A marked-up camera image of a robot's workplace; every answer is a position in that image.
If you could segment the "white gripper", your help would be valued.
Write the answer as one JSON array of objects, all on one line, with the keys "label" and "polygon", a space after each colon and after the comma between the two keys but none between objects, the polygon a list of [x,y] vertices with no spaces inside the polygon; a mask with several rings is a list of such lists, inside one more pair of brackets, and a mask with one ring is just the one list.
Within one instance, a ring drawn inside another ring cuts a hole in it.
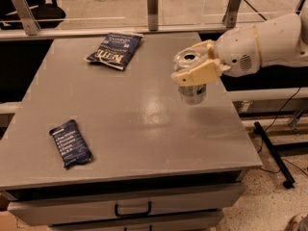
[{"label": "white gripper", "polygon": [[238,78],[254,74],[261,68],[260,40],[255,26],[229,30],[216,43],[207,39],[193,45],[192,49],[209,59],[215,56],[218,59],[173,72],[171,80],[180,87],[209,84],[222,73]]}]

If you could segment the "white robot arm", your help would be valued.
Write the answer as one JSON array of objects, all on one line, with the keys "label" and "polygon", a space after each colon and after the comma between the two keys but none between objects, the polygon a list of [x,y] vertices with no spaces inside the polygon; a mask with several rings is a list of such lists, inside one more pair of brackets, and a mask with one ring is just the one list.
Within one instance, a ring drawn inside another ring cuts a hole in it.
[{"label": "white robot arm", "polygon": [[288,13],[178,52],[171,79],[180,87],[197,86],[223,74],[242,77],[272,65],[305,67],[307,61],[307,14]]}]

